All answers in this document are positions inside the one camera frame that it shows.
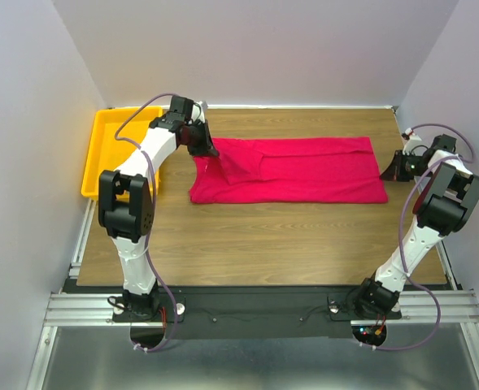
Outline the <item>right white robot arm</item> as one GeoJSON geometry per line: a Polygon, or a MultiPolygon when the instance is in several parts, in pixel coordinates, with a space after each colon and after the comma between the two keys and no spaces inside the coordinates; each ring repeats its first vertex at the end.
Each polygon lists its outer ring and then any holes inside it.
{"type": "Polygon", "coordinates": [[[456,139],[447,134],[434,137],[422,154],[422,139],[409,128],[402,134],[403,149],[394,153],[381,173],[385,181],[427,183],[412,208],[407,232],[398,229],[398,247],[375,273],[365,279],[353,297],[362,318],[382,318],[398,309],[398,299],[412,272],[432,247],[460,231],[479,201],[479,175],[472,173],[456,150],[456,139]]]}

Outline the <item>yellow plastic tray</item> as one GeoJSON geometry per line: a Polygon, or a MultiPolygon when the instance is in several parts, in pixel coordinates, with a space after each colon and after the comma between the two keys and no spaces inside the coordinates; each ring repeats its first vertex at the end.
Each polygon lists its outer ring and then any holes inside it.
{"type": "MultiPolygon", "coordinates": [[[[127,141],[117,141],[115,132],[120,125],[137,110],[136,107],[99,110],[89,141],[89,149],[81,184],[81,195],[93,201],[98,200],[98,180],[104,170],[114,171],[136,151],[127,141]]],[[[148,106],[128,123],[121,137],[127,137],[141,144],[146,136],[149,123],[163,114],[160,106],[148,106]]]]}

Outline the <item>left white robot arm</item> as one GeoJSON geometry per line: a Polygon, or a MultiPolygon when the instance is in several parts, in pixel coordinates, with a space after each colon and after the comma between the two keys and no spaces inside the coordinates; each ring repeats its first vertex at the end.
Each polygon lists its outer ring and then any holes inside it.
{"type": "Polygon", "coordinates": [[[158,278],[148,259],[155,216],[155,172],[180,146],[193,157],[216,157],[205,117],[207,104],[173,94],[168,110],[152,119],[142,141],[115,133],[134,146],[131,155],[98,180],[98,222],[114,243],[124,275],[120,298],[109,300],[115,314],[150,320],[159,313],[158,278]]]}

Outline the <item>red t shirt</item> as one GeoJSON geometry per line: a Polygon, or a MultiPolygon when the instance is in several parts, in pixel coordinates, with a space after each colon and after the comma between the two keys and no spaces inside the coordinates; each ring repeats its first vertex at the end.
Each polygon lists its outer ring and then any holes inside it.
{"type": "Polygon", "coordinates": [[[194,160],[196,204],[388,201],[369,138],[217,138],[217,157],[194,160]]]}

